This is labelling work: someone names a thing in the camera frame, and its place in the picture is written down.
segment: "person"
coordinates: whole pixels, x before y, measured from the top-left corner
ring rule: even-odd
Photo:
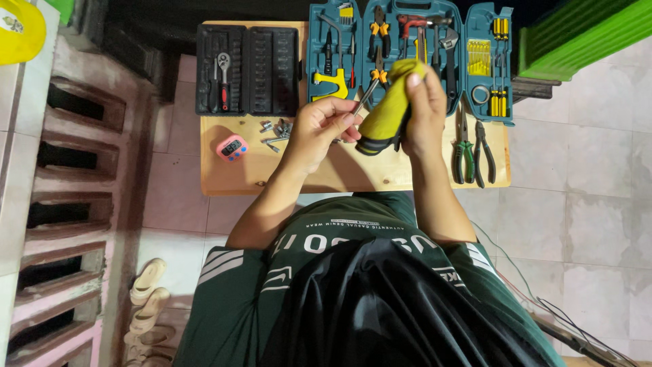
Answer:
[[[174,366],[564,365],[453,193],[441,154],[447,96],[426,68],[407,78],[402,141],[416,217],[403,192],[354,193],[292,214],[331,141],[361,137],[357,102],[306,104],[226,248],[208,253]]]

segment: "black fabric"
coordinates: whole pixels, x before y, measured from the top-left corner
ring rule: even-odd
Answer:
[[[260,366],[546,366],[479,300],[382,238],[324,251],[292,280]]]

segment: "tool case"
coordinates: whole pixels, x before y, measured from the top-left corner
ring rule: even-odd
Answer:
[[[202,116],[294,116],[299,107],[299,33],[295,28],[200,24],[197,29],[195,113]],[[230,57],[226,71],[227,109],[221,108],[222,69],[218,55]]]
[[[350,4],[353,8],[353,17],[351,20],[346,20],[346,24],[341,23],[340,7]],[[347,93],[345,98],[353,99],[359,86],[364,90],[372,82],[372,71],[376,69],[375,57],[376,48],[383,47],[383,40],[380,32],[373,37],[371,25],[375,22],[376,15],[374,9],[380,6],[384,16],[385,23],[389,25],[389,40],[391,47],[387,57],[383,58],[384,70],[389,71],[394,61],[403,57],[403,27],[399,23],[397,16],[399,14],[409,14],[416,16],[442,16],[452,18],[450,25],[439,26],[438,40],[446,37],[447,28],[451,27],[458,33],[458,40],[453,50],[454,59],[454,82],[455,82],[455,95],[451,99],[447,115],[452,115],[458,108],[458,103],[462,96],[466,97],[468,106],[471,113],[481,121],[502,121],[507,126],[513,126],[512,122],[512,88],[510,82],[510,54],[512,51],[511,40],[512,30],[511,26],[508,28],[506,38],[496,39],[494,36],[494,20],[507,19],[511,24],[512,8],[503,7],[500,13],[496,13],[495,5],[493,3],[479,3],[471,6],[468,10],[466,21],[462,23],[460,12],[457,6],[450,1],[442,0],[370,0],[360,17],[357,4],[354,0],[329,0],[325,4],[310,5],[310,25],[308,34],[308,45],[306,53],[306,74],[308,75],[308,101],[312,101],[315,97],[326,96],[338,90],[338,86],[334,83],[334,79],[319,77],[321,81],[315,84],[314,80],[317,74],[324,74],[325,65],[325,47],[329,28],[332,32],[332,51],[333,51],[333,75],[336,75],[337,69],[344,69],[344,80],[346,82]],[[320,17],[320,15],[328,17],[332,22],[335,22],[342,29],[342,66],[338,64],[340,52],[340,45],[338,35],[333,27]],[[409,27],[409,37],[407,38],[407,57],[414,58],[416,56],[417,47],[415,47],[415,40],[417,39],[417,28]],[[351,56],[351,35],[355,35],[355,51],[353,57]],[[426,44],[426,64],[432,64],[432,54],[434,52],[434,28],[425,27],[425,44]],[[484,75],[478,75],[477,70],[483,67],[478,67],[477,53],[472,52],[471,47],[475,44],[487,44],[489,47],[489,66],[486,67],[486,53],[482,56],[484,60]],[[439,66],[441,70],[441,83],[444,91],[448,92],[447,80],[447,53],[444,47],[438,47]],[[493,58],[491,56],[501,55],[500,61],[504,62],[502,67],[495,67]],[[351,74],[354,75],[353,85],[351,85]],[[493,75],[496,76],[496,86],[493,83]],[[483,86],[487,90],[484,95],[482,88],[475,90],[475,100],[482,101],[487,98],[484,103],[474,101],[471,91],[476,86]],[[504,97],[505,103],[505,116],[492,115],[492,100],[491,91],[500,89],[498,97]],[[369,107],[377,105],[385,95],[385,90],[379,85],[368,100]]]

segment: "yellow cloth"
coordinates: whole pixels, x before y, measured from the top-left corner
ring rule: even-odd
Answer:
[[[363,136],[356,146],[360,152],[375,155],[395,141],[409,105],[406,78],[413,72],[421,78],[426,74],[424,65],[417,59],[403,59],[392,64],[387,74],[391,87],[358,129]]]

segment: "pliers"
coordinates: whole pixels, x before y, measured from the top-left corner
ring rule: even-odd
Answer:
[[[376,5],[374,8],[374,23],[371,23],[369,27],[371,29],[371,37],[369,37],[369,53],[374,49],[374,38],[380,31],[380,36],[383,39],[383,57],[389,57],[389,51],[391,49],[391,41],[389,39],[389,24],[385,23],[385,13],[383,8],[380,5]]]
[[[487,144],[484,133],[484,127],[480,120],[475,122],[475,151],[473,152],[473,160],[475,162],[475,177],[478,179],[478,186],[484,189],[484,181],[480,173],[480,144],[484,148],[484,154],[487,156],[487,165],[489,166],[489,182],[496,182],[496,162],[494,156],[491,154],[489,144]]]
[[[466,123],[466,112],[464,112],[464,103],[462,101],[460,101],[460,106],[462,109],[462,118],[459,119],[460,123],[457,129],[458,138],[455,143],[453,155],[452,178],[456,183],[463,184],[464,178],[466,177],[466,182],[472,184],[475,173],[475,164],[473,162],[473,154],[471,153],[473,144],[469,141],[469,127]],[[464,161],[466,162],[466,175],[462,171],[462,156],[464,156]]]
[[[387,82],[387,71],[385,71],[385,63],[383,62],[383,57],[380,54],[380,46],[376,46],[376,69],[371,72],[372,82],[376,79],[380,79],[380,82],[383,84],[385,90],[389,89],[389,83]]]

